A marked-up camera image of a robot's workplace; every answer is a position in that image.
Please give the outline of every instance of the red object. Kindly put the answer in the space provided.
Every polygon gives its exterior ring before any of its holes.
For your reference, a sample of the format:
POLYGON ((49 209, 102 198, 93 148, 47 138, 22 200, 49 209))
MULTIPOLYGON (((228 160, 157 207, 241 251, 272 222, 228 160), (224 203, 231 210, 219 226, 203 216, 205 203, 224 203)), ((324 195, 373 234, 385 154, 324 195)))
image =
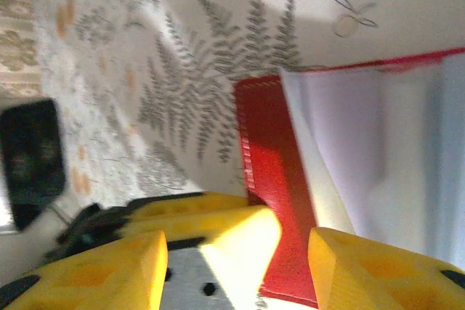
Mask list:
MULTIPOLYGON (((383 65, 402 72, 464 52, 461 47, 322 70, 383 65)), ((280 78, 265 76, 241 81, 235 88, 235 97, 250 204, 266 203, 283 229, 260 293, 316 307, 307 258, 310 230, 316 223, 280 78)))

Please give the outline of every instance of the black object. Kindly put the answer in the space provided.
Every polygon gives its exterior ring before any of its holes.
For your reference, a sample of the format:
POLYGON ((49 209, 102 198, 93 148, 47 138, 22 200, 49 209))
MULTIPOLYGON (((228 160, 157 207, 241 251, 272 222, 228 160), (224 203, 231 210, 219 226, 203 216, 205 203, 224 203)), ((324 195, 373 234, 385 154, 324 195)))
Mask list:
MULTIPOLYGON (((131 201, 126 207, 112 207, 102 210, 98 204, 84 208, 70 226, 57 238, 60 246, 45 255, 45 264, 74 256, 121 238, 117 230, 128 222, 127 216, 135 210, 157 201, 182 199, 204 195, 203 192, 190 192, 181 195, 144 197, 131 201)), ((168 242, 168 250, 196 247, 204 237, 168 242)))
POLYGON ((181 250, 183 248, 197 247, 203 241, 205 241, 205 237, 193 237, 186 240, 168 241, 166 246, 168 250, 181 250))
POLYGON ((62 232, 57 237, 58 243, 64 243, 70 234, 73 234, 73 231, 79 227, 79 225, 85 221, 86 219, 92 217, 94 214, 99 213, 101 211, 101 207, 94 203, 90 206, 85 207, 79 214, 74 218, 73 222, 66 228, 64 232, 62 232))
POLYGON ((442 270, 441 273, 446 276, 450 281, 462 287, 465 290, 465 275, 453 270, 442 270))
POLYGON ((86 219, 81 218, 68 232, 63 243, 45 255, 46 263, 52 263, 119 240, 121 237, 116 233, 116 230, 120 229, 127 221, 126 207, 118 206, 98 211, 86 219))
POLYGON ((23 231, 65 189, 53 100, 0 100, 0 149, 4 168, 0 200, 11 216, 8 227, 0 230, 23 231))
POLYGON ((29 275, 0 288, 0 310, 5 309, 40 279, 38 275, 29 275))
POLYGON ((173 271, 171 270, 171 268, 166 268, 165 282, 169 282, 171 276, 173 276, 173 271))

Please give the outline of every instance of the gray surface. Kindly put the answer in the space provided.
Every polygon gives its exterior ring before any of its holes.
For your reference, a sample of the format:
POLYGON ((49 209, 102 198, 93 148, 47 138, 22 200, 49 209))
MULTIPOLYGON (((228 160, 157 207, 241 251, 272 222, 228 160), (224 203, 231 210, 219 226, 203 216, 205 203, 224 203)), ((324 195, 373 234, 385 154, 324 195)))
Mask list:
POLYGON ((64 228, 65 223, 47 209, 21 234, 0 235, 0 287, 39 266, 64 228))
POLYGON ((172 275, 163 287, 160 310, 234 309, 197 248, 170 250, 168 267, 172 275), (216 286, 210 296, 203 292, 208 282, 216 286))

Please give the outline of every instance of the yellow plastic object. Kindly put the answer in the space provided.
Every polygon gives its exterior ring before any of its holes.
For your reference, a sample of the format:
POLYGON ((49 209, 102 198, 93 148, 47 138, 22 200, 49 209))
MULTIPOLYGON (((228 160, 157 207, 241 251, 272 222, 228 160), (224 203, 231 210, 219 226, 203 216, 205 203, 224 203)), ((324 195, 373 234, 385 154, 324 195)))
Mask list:
POLYGON ((33 272, 7 310, 156 310, 168 263, 163 232, 118 240, 33 272))
POLYGON ((209 195, 208 200, 199 199, 201 197, 190 197, 150 204, 151 212, 158 207, 166 210, 152 215, 151 219, 142 220, 138 216, 137 220, 124 226, 120 233, 128 237, 140 232, 163 230, 168 241, 205 237, 199 250, 206 263, 233 306, 246 309, 254 302, 278 246, 281 235, 279 221, 264 205, 225 209, 228 205, 241 204, 240 200, 236 200, 237 197, 231 195, 215 194, 209 195), (178 207, 193 208, 183 212, 173 209, 178 207))
POLYGON ((167 216, 206 213, 247 206, 247 199, 218 192, 204 192, 201 196, 162 200, 149 203, 129 217, 130 221, 147 221, 167 216))
POLYGON ((134 212, 119 233, 129 237, 163 230, 168 241, 208 237, 248 217, 254 209, 246 204, 244 197, 217 193, 158 201, 134 212))
POLYGON ((200 250, 235 309, 248 309, 278 246, 281 228, 266 206, 237 211, 247 214, 212 235, 200 250))
POLYGON ((440 271, 455 266, 328 228, 310 232, 320 310, 464 310, 465 290, 440 271))

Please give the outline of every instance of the wallpaper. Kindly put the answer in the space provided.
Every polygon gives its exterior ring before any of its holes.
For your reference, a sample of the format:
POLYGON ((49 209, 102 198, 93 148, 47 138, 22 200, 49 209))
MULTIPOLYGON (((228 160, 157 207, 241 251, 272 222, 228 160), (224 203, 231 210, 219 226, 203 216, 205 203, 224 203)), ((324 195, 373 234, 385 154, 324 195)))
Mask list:
MULTIPOLYGON (((244 195, 234 83, 463 45, 463 0, 34 0, 81 205, 244 195)), ((32 64, 28 42, 7 64, 32 64)), ((257 300, 260 309, 267 302, 257 300)))
POLYGON ((41 95, 31 0, 0 0, 0 98, 41 95))

